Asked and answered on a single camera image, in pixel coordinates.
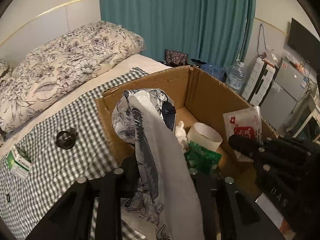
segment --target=water bottle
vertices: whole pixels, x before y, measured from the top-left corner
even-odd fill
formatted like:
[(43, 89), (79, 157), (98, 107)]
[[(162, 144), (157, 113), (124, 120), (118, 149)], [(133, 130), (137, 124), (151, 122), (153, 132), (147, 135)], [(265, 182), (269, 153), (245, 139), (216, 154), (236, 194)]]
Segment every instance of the water bottle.
[(244, 64), (239, 60), (229, 68), (226, 84), (237, 94), (240, 94), (245, 81)]

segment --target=plastic bag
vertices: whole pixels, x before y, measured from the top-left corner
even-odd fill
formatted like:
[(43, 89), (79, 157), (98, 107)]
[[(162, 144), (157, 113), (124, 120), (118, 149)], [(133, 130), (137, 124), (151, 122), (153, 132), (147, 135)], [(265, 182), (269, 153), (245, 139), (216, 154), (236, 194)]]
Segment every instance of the plastic bag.
[[(261, 141), (262, 128), (259, 106), (223, 114), (223, 119), (228, 139), (231, 135), (238, 134), (246, 138), (254, 139), (257, 142)], [(235, 154), (239, 161), (251, 161), (250, 158), (236, 150)]]
[(284, 52), (282, 53), (282, 57), (285, 58), (286, 61), (290, 62), (292, 61), (293, 63), (296, 63), (297, 60), (295, 59), (294, 56), (292, 56), (289, 52), (287, 52), (286, 50), (284, 50)]
[(277, 56), (275, 54), (275, 50), (274, 49), (271, 49), (269, 46), (267, 46), (267, 60), (273, 64), (274, 66), (279, 66), (280, 64), (280, 57)]
[(213, 175), (222, 155), (192, 141), (189, 142), (189, 149), (184, 154), (188, 168), (196, 168), (205, 175)]

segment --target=black ring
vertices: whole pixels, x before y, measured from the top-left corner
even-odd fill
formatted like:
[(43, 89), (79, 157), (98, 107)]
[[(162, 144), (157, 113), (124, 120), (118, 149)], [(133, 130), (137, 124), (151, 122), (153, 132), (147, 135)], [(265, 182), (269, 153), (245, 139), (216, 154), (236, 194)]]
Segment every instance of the black ring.
[[(62, 149), (69, 150), (76, 144), (76, 133), (73, 132), (74, 129), (70, 129), (69, 131), (60, 131), (57, 134), (56, 138), (56, 145)], [(63, 134), (69, 135), (71, 138), (68, 138), (67, 140), (60, 140), (60, 137)]]

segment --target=gingham bed sheet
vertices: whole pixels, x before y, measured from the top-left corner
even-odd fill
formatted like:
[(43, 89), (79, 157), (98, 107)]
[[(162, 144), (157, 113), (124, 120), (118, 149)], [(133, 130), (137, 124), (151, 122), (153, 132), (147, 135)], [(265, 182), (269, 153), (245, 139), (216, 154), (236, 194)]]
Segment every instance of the gingham bed sheet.
[[(17, 145), (31, 158), (33, 167), (25, 180), (10, 174), (5, 158), (0, 160), (0, 215), (18, 240), (25, 239), (47, 211), (79, 176), (95, 179), (117, 167), (110, 155), (95, 99), (107, 89), (147, 75), (140, 68), (106, 82), (81, 95), (55, 115), (38, 123)], [(55, 145), (59, 131), (75, 128), (77, 141), (70, 150)], [(10, 194), (10, 203), (6, 195)], [(88, 238), (94, 239), (98, 200), (92, 213)], [(122, 221), (123, 239), (145, 236)]]

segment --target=label sticker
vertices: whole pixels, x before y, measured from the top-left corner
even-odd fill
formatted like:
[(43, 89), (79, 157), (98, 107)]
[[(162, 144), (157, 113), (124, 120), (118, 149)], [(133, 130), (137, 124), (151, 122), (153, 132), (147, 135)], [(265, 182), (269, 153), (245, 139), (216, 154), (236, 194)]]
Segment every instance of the label sticker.
[(308, 83), (308, 78), (304, 77), (303, 80), (302, 80), (301, 86), (302, 86), (303, 88), (305, 88), (306, 85), (307, 85), (307, 83)]

